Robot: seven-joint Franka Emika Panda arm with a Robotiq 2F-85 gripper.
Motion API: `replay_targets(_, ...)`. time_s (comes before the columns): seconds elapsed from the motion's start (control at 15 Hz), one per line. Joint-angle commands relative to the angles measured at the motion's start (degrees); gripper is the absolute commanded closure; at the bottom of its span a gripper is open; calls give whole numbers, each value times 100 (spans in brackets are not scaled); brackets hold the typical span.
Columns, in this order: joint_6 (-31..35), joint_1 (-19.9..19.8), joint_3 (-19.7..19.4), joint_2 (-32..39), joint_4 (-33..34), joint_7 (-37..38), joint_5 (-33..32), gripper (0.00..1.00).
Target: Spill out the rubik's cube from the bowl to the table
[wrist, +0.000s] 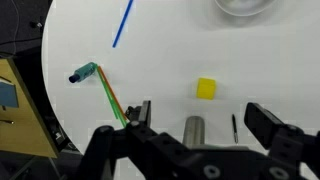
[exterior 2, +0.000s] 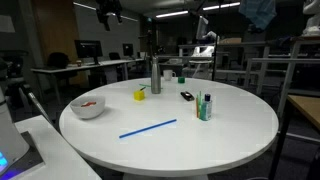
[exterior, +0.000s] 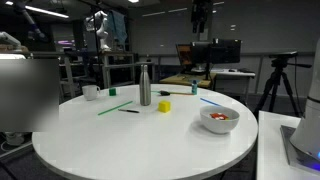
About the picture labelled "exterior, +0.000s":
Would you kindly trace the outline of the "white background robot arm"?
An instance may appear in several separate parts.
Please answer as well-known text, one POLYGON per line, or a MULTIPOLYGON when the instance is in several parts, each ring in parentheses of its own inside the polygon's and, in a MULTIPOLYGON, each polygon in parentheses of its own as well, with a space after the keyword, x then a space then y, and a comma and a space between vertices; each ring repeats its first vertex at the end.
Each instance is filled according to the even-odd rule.
POLYGON ((86 17, 84 24, 88 32, 95 34, 99 49, 101 51, 110 51, 111 48, 107 44, 108 14, 100 10, 92 16, 86 17))

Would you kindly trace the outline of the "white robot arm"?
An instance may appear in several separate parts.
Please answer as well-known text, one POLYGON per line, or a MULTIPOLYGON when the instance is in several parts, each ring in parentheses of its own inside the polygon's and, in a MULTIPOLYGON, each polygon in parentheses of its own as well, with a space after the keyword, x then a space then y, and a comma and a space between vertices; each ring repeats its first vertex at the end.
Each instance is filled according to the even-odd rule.
POLYGON ((320 154, 320 40, 317 42, 312 82, 307 96, 305 113, 301 118, 291 144, 300 151, 319 159, 320 154))

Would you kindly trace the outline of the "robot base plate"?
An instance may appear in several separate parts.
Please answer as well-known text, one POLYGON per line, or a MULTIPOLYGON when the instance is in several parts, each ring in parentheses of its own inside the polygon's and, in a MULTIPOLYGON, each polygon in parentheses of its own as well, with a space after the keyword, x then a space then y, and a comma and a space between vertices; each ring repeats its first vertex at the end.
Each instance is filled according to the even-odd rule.
POLYGON ((293 127, 285 125, 280 126, 287 163, 292 167, 320 176, 320 162, 298 150, 291 144, 290 138, 294 131, 295 129, 293 127))

